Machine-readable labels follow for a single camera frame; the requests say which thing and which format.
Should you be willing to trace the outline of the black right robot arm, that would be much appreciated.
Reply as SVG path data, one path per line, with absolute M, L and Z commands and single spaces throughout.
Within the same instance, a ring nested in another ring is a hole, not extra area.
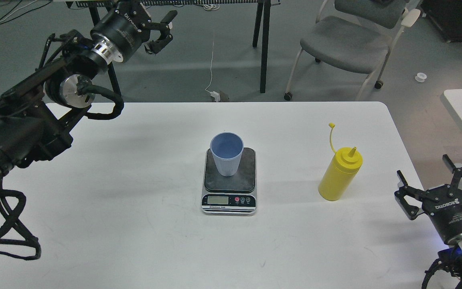
M 452 174 L 450 183 L 422 190 L 408 185 L 401 171 L 397 172 L 400 186 L 394 197 L 410 220 L 425 214 L 448 249 L 438 252 L 438 258 L 425 271 L 421 287 L 427 288 L 436 271 L 457 277 L 462 289 L 462 167 L 457 167 L 448 155 L 442 159 Z

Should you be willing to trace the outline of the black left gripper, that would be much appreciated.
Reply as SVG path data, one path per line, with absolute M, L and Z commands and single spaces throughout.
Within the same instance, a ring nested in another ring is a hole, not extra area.
M 169 11 L 160 22 L 152 19 L 140 0 L 119 0 L 110 12 L 90 31 L 93 40 L 110 41 L 120 54 L 120 62 L 126 62 L 149 39 L 147 31 L 159 31 L 156 40 L 148 41 L 144 48 L 148 54 L 158 54 L 173 39 L 170 24 L 178 11 Z

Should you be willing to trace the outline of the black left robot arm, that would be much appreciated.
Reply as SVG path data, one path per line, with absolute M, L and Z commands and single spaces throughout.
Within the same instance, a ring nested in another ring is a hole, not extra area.
M 76 30 L 59 38 L 51 35 L 47 42 L 60 42 L 59 48 L 47 57 L 45 45 L 36 71 L 0 96 L 0 244 L 35 250 L 31 256 L 0 254 L 26 261 L 41 257 L 38 238 L 19 219 L 26 196 L 4 189 L 3 178 L 15 167 L 50 161 L 70 148 L 70 132 L 83 117 L 112 120 L 121 115 L 121 94 L 92 80 L 113 62 L 128 61 L 141 45 L 148 54 L 158 54 L 173 39 L 177 14 L 171 10 L 152 22 L 142 1 L 114 1 L 88 38 Z

